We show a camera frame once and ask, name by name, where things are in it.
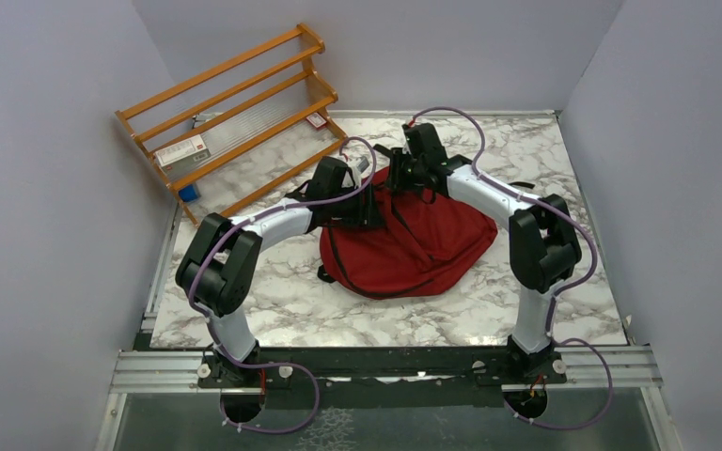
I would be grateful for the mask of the red student backpack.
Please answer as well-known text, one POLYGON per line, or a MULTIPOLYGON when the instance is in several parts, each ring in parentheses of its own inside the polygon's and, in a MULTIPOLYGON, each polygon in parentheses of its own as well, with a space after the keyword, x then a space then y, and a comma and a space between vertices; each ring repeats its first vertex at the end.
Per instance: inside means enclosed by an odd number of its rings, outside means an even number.
POLYGON ((325 208, 317 271, 325 283, 375 300, 452 288, 494 243, 496 222, 433 191, 392 191, 384 167, 359 196, 325 208))

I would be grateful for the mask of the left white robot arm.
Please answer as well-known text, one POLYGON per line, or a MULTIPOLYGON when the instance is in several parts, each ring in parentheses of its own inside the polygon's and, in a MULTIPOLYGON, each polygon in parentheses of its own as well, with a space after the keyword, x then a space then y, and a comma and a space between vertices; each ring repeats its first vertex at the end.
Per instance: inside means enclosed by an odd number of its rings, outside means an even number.
POLYGON ((257 377, 252 355, 257 339, 251 333, 243 302, 252 285, 259 255, 285 241, 305 235, 332 219, 348 217, 366 224, 371 210, 371 182, 363 179, 375 162, 323 157, 311 179, 264 210, 204 218, 175 275, 190 306, 207 321, 222 372, 235 385, 257 377))

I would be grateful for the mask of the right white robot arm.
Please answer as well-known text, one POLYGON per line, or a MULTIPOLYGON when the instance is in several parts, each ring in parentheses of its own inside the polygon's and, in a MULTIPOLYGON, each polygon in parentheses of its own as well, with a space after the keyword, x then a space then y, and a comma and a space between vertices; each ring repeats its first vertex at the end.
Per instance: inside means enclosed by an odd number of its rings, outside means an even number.
POLYGON ((519 312, 505 357, 507 374, 527 382, 542 371, 552 345, 555 296, 582 258, 573 220, 557 195, 537 197, 489 177, 463 155, 448 156, 435 127, 403 127, 405 144, 390 156, 386 184, 395 191, 427 189, 472 207, 506 228, 510 269, 521 286, 519 312))

